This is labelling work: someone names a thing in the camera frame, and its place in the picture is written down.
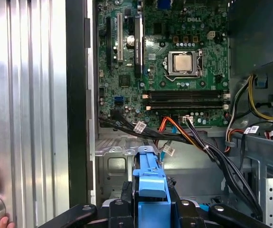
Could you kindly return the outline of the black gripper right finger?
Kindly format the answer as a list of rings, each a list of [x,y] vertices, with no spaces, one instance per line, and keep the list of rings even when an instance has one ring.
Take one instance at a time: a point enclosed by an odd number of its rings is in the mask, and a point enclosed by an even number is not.
[[[167,177],[171,199],[171,227],[173,228],[267,228],[268,225],[225,204],[213,204],[206,210],[196,202],[180,199],[176,180]]]

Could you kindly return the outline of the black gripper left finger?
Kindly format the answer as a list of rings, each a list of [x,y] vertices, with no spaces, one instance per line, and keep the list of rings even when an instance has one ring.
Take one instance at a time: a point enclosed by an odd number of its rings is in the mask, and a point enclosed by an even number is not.
[[[41,228],[132,228],[132,182],[125,181],[119,199],[106,200],[101,207],[77,204]]]

